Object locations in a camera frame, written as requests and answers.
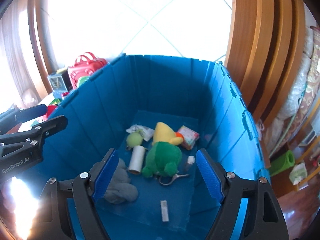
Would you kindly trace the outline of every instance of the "metal screw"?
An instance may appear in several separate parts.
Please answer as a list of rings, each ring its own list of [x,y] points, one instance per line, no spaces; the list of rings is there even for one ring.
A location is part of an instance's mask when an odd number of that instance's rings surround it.
[[[268,180],[265,177],[260,177],[259,181],[263,184],[266,184],[268,182]]]
[[[87,178],[88,176],[89,176],[89,173],[87,173],[87,172],[83,172],[83,173],[80,174],[80,178],[81,178],[81,179],[85,179],[85,178]]]
[[[227,177],[228,178],[233,179],[235,176],[236,175],[233,172],[231,172],[231,171],[227,172]]]
[[[48,180],[48,183],[49,183],[49,184],[53,184],[53,183],[55,183],[56,181],[57,181],[56,178],[51,178],[51,179]]]

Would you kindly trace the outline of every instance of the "red bag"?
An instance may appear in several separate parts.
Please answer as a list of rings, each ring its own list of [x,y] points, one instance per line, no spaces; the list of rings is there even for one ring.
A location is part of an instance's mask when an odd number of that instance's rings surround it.
[[[77,88],[78,80],[83,76],[91,76],[95,71],[105,66],[108,62],[104,58],[97,58],[91,52],[85,52],[76,58],[75,64],[68,68],[68,74],[71,80],[72,87]]]

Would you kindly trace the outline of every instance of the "yellow object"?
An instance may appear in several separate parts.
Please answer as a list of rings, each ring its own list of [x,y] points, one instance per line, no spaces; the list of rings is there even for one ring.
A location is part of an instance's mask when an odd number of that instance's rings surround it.
[[[152,145],[154,145],[156,142],[168,142],[173,145],[179,145],[183,142],[183,138],[176,136],[174,130],[172,130],[165,123],[158,122],[153,135]]]

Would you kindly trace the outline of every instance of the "white cylinder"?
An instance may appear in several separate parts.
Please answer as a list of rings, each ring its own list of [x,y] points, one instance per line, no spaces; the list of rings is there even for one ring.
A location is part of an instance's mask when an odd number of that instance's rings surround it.
[[[130,173],[136,175],[141,173],[145,151],[146,149],[143,146],[138,145],[133,147],[132,156],[128,167],[128,171]]]

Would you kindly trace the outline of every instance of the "curtain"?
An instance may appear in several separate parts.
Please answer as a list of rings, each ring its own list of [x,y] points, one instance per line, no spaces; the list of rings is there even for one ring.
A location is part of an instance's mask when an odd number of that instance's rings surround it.
[[[4,48],[13,82],[18,91],[23,107],[31,107],[40,101],[40,96],[31,79],[23,57],[19,37],[18,0],[13,0],[0,20],[0,43]]]

